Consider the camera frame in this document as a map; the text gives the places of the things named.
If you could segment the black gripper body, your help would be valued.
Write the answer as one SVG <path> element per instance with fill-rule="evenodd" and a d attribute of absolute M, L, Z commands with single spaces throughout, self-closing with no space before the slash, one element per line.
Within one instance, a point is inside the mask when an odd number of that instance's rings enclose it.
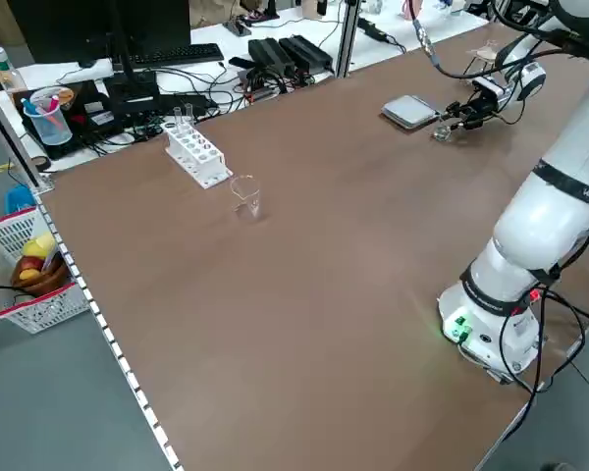
<path fill-rule="evenodd" d="M 490 92 L 480 91 L 467 102 L 468 112 L 465 120 L 468 123 L 482 123 L 493 116 L 494 95 Z"/>

